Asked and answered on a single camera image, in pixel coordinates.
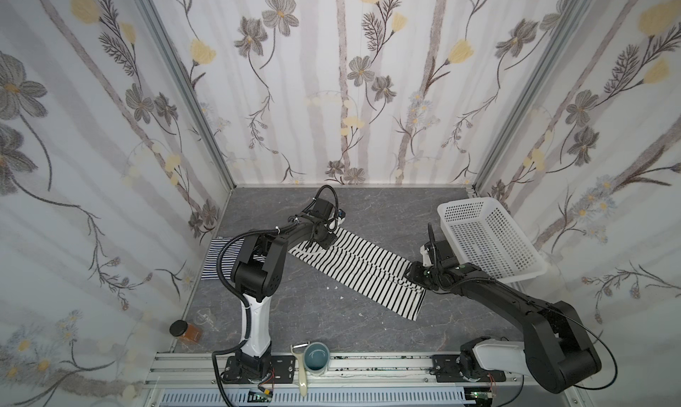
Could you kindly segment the black white striped tank top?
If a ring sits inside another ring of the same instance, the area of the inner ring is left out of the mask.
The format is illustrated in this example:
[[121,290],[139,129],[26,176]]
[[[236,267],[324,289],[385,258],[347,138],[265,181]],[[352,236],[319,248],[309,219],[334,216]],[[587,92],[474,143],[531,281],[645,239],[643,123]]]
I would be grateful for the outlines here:
[[337,240],[327,249],[299,245],[289,253],[402,318],[415,321],[426,292],[404,277],[411,262],[342,228],[336,235]]

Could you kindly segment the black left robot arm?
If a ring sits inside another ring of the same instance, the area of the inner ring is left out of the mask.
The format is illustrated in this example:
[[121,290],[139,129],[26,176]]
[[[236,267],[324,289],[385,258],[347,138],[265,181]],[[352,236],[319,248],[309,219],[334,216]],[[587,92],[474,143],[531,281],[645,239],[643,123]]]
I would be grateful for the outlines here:
[[285,262],[294,247],[324,250],[337,240],[345,213],[337,202],[315,197],[289,223],[270,230],[251,231],[232,266],[232,287],[247,302],[243,305],[245,342],[240,351],[249,357],[264,357],[271,351],[269,333],[271,297],[281,284]]

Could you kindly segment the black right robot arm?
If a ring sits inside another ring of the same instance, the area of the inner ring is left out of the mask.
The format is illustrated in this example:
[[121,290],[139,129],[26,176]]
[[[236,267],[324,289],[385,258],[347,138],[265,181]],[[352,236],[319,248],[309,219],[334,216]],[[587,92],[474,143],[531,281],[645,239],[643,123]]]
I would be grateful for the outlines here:
[[589,330],[567,302],[547,302],[521,293],[473,263],[460,263],[443,241],[422,247],[425,261],[410,263],[404,277],[437,293],[479,302],[521,331],[521,341],[482,336],[460,347],[462,377],[478,380],[489,372],[532,377],[559,394],[602,369]]

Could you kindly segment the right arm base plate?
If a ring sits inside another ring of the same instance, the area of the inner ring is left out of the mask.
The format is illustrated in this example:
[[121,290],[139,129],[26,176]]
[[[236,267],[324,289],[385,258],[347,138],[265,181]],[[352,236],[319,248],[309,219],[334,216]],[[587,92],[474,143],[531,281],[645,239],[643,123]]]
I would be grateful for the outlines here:
[[433,355],[432,367],[429,372],[436,377],[438,383],[506,382],[505,373],[485,371],[468,354],[465,354],[463,358],[460,358],[459,354]]

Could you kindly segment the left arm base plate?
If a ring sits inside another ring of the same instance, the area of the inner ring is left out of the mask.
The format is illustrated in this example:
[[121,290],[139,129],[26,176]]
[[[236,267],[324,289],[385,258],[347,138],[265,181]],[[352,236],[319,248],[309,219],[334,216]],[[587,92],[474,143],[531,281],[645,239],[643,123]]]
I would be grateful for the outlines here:
[[255,358],[232,356],[220,369],[224,384],[274,383],[291,384],[294,381],[297,360],[292,355]]

